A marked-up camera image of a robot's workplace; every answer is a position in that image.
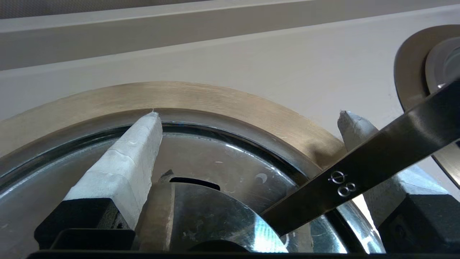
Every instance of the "metal bar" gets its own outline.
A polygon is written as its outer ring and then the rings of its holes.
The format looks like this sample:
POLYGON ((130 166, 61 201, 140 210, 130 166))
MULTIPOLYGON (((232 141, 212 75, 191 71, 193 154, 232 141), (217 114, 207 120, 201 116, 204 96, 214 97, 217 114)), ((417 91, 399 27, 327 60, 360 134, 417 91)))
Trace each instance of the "metal bar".
POLYGON ((443 87, 268 208, 262 218, 284 235, 456 141, 460 138, 459 98, 460 82, 443 87))

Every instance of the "reflective metal surface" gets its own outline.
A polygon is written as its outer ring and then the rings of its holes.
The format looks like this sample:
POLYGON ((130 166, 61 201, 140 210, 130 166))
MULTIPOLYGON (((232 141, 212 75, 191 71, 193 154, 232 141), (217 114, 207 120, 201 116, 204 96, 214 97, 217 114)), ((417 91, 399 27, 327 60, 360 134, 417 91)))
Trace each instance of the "reflective metal surface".
POLYGON ((226 240, 249 252, 288 252, 259 215, 208 187, 189 183, 154 184, 143 212, 137 227, 140 251, 181 253, 206 241, 226 240))
POLYGON ((460 81, 443 87, 263 212, 262 217, 283 235, 458 140, 459 96, 460 81))
MULTIPOLYGON (((405 111, 422 102, 430 94, 428 84, 434 86, 432 90, 436 90, 435 80, 430 79, 435 78, 434 70, 428 69, 432 72, 425 74, 426 65, 435 67, 433 62, 428 61, 429 53, 443 41, 457 37, 460 37, 460 25, 442 25, 421 30, 401 45, 395 58, 394 73, 398 97, 405 111)), ((434 153, 433 158, 460 188, 459 153, 459 146, 451 144, 434 153)))
POLYGON ((361 243, 366 253, 385 253, 383 243, 380 239, 377 230, 373 229, 370 223, 365 220, 364 215, 357 209, 356 206, 348 201, 337 207, 337 210, 342 214, 347 222, 350 224, 351 229, 357 234, 357 238, 361 243))
POLYGON ((437 44, 426 57, 425 77, 430 93, 460 78, 460 37, 437 44))
MULTIPOLYGON (((38 246, 35 227, 67 191, 149 110, 112 114, 75 125, 3 157, 0 178, 0 254, 20 258, 38 246)), ((152 181, 172 169, 220 186, 222 193, 262 212, 318 174, 296 149, 271 134, 225 116, 158 110, 164 136, 152 181)), ((282 237, 290 252, 343 253, 346 248, 326 217, 282 237)), ((357 224, 351 219, 350 224, 357 224)))
POLYGON ((203 111, 244 122, 282 140, 320 167, 333 164, 346 153, 343 143, 332 134, 279 104, 230 88, 162 81, 85 91, 0 121, 0 159, 89 121, 98 123, 106 116, 152 108, 203 111))

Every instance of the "engraved number 8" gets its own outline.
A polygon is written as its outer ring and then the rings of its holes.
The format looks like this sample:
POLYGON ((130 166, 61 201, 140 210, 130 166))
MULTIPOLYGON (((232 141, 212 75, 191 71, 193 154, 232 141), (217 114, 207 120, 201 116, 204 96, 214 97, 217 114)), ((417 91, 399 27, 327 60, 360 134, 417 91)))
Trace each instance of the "engraved number 8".
POLYGON ((342 185, 337 189, 337 192, 342 197, 349 196, 350 193, 354 191, 356 191, 356 185, 352 182, 347 182, 345 185, 342 185))

